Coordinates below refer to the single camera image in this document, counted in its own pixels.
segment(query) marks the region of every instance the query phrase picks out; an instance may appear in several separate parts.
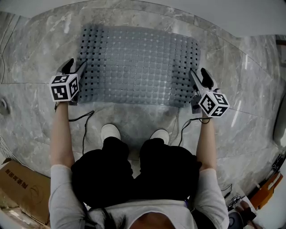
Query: gray perforated mat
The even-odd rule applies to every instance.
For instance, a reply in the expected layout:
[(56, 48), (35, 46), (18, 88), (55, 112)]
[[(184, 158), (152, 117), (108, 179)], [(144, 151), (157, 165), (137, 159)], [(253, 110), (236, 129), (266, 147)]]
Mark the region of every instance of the gray perforated mat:
[(188, 72), (200, 48), (190, 37), (159, 30), (93, 25), (84, 29), (77, 63), (87, 60), (79, 103), (119, 102), (183, 107), (194, 96)]

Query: black pants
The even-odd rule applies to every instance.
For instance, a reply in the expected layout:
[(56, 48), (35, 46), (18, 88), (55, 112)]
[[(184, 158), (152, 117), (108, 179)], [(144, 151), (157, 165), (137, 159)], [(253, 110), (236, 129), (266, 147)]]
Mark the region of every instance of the black pants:
[(194, 196), (200, 162), (188, 150), (147, 140), (140, 150), (141, 174), (133, 179), (128, 146), (105, 139), (102, 150), (84, 154), (72, 167), (72, 185), (79, 199), (92, 208), (105, 208), (130, 199), (186, 200)]

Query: shoe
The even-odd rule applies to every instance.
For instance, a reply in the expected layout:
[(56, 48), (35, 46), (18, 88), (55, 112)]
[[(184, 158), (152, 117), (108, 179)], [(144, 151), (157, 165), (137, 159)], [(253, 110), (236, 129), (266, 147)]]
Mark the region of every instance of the shoe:
[(153, 139), (153, 138), (163, 139), (166, 145), (168, 145), (169, 143), (169, 133), (163, 129), (157, 130), (154, 134), (152, 134), (150, 139)]
[(101, 129), (101, 140), (104, 142), (104, 140), (108, 137), (115, 137), (121, 140), (121, 136), (119, 133), (119, 130), (116, 128), (116, 126), (112, 124), (106, 124)]

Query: marble floor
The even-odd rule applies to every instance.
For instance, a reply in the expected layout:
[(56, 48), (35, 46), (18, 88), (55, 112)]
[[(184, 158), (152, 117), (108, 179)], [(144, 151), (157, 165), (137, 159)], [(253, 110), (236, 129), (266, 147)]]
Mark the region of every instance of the marble floor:
[[(56, 69), (78, 54), (81, 29), (88, 23), (154, 28), (198, 40), (200, 68), (206, 68), (226, 94), (231, 109), (215, 120), (218, 179), (247, 194), (264, 178), (279, 150), (273, 125), (285, 81), (279, 70), (275, 36), (235, 38), (192, 14), (134, 0), (93, 0), (71, 4), (31, 19), (0, 13), (0, 96), (10, 109), (0, 118), (0, 135), (10, 150), (32, 169), (49, 176), (50, 129), (54, 115), (47, 83)], [(101, 127), (114, 123), (130, 147), (129, 160), (139, 174), (139, 149), (160, 128), (177, 145), (191, 109), (115, 103), (87, 103), (69, 108), (70, 118), (88, 111), (85, 151), (101, 148)], [(81, 157), (85, 120), (70, 124), (73, 151)], [(182, 146), (195, 154), (200, 122), (185, 130)]]

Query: white cube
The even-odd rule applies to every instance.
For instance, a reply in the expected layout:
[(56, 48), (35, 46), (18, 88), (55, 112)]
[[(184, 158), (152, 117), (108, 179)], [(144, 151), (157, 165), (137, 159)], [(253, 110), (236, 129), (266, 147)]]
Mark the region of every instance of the white cube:
[(225, 94), (207, 91), (198, 103), (208, 117), (221, 117), (230, 107)]
[(54, 102), (71, 101), (79, 91), (77, 74), (53, 76), (49, 87)]

